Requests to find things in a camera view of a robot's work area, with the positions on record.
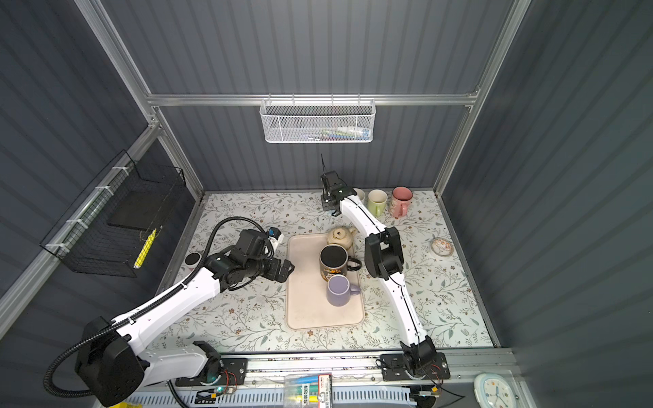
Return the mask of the white ceramic mug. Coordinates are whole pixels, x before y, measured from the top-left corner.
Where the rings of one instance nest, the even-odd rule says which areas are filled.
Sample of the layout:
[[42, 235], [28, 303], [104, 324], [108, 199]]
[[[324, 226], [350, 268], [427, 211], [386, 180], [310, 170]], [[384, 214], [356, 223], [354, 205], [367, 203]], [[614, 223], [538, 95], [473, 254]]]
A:
[[354, 191], [358, 199], [362, 202], [362, 204], [365, 204], [367, 200], [367, 193], [364, 190], [358, 188], [355, 188]]

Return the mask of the light green mug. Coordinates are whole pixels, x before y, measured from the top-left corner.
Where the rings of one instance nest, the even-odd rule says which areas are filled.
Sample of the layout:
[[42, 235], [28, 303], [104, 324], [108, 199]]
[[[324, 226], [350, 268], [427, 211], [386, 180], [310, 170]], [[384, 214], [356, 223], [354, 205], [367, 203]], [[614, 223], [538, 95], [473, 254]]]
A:
[[388, 203], [388, 194], [383, 190], [371, 190], [367, 195], [367, 209], [375, 218], [384, 215]]

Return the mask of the pink ceramic mug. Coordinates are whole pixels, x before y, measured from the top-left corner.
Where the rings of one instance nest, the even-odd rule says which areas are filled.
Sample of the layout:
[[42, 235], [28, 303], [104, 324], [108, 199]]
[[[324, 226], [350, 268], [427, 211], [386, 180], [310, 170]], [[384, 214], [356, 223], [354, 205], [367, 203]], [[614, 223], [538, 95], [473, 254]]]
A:
[[395, 219], [406, 217], [413, 200], [413, 191], [404, 186], [398, 186], [392, 191], [390, 214]]

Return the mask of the black floral mug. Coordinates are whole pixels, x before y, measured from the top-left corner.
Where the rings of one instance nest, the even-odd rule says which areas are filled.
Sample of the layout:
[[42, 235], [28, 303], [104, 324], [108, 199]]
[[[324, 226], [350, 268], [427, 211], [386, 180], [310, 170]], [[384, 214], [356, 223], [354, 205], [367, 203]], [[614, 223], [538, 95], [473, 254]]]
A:
[[335, 275], [346, 276], [350, 271], [362, 268], [358, 258], [352, 258], [348, 251], [338, 244], [326, 245], [319, 256], [320, 272], [323, 280], [328, 282]]

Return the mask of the purple ceramic mug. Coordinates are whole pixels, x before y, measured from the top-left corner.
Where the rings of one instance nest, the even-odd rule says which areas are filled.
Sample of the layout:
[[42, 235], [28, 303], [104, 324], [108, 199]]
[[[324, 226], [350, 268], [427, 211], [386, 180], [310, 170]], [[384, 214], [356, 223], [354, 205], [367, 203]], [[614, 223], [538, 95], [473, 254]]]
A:
[[326, 298], [334, 307], [343, 307], [350, 302], [352, 296], [360, 295], [361, 289], [343, 275], [334, 275], [326, 285]]

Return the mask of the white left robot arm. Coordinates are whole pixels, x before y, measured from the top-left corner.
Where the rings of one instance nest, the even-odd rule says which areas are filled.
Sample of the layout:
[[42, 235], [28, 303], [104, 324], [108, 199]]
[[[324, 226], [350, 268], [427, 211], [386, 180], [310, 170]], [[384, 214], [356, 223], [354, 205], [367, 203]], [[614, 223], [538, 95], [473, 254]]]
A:
[[258, 278], [283, 283], [294, 271], [275, 257], [283, 240], [276, 227], [256, 221], [236, 244], [211, 253], [206, 246], [194, 270], [181, 282], [141, 306], [85, 326], [80, 342], [56, 357], [44, 374], [44, 389], [60, 398], [95, 397], [114, 406], [134, 392], [182, 377], [213, 386], [228, 379], [220, 353], [205, 341], [167, 352], [148, 346], [173, 323], [224, 292], [243, 289]]

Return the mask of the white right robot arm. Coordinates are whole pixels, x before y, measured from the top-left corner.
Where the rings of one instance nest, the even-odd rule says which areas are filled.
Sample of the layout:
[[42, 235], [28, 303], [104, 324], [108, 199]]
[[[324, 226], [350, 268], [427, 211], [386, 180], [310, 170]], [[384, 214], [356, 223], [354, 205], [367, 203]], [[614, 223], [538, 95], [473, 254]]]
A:
[[435, 364], [437, 350], [426, 333], [406, 287], [401, 236], [395, 227], [379, 221], [354, 189], [335, 171], [321, 175], [322, 208], [334, 217], [344, 216], [365, 238], [364, 264], [390, 298], [401, 328], [401, 350], [407, 373], [418, 377]]

